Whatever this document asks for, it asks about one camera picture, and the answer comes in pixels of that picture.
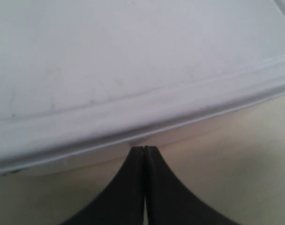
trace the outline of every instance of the beige floor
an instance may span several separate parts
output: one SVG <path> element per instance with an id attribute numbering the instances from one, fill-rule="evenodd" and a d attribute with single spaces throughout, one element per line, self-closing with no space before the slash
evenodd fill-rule
<path id="1" fill-rule="evenodd" d="M 187 187 L 230 218 L 285 225 L 285 97 L 230 116 L 210 132 L 161 147 L 162 154 Z M 58 224 L 97 195 L 122 161 L 0 177 L 0 225 Z"/>

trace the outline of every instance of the white surface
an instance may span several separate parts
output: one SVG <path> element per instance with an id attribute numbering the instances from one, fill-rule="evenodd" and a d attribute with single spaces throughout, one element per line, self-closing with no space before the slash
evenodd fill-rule
<path id="1" fill-rule="evenodd" d="M 187 130 L 193 138 L 160 146 L 164 158 L 191 191 L 241 225 L 285 225 L 285 97 L 218 119 L 210 131 Z M 122 162 L 0 177 L 0 225 L 58 225 L 96 196 Z"/>
<path id="2" fill-rule="evenodd" d="M 284 93 L 272 0 L 0 0 L 0 173 Z"/>

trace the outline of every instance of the floor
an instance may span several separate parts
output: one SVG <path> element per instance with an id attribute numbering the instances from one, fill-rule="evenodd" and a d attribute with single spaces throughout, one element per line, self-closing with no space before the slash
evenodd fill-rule
<path id="1" fill-rule="evenodd" d="M 227 116 L 222 126 L 162 146 L 163 156 L 190 190 L 229 218 L 285 224 L 285 96 Z M 57 225 L 93 199 L 122 162 L 0 177 L 0 225 Z"/>

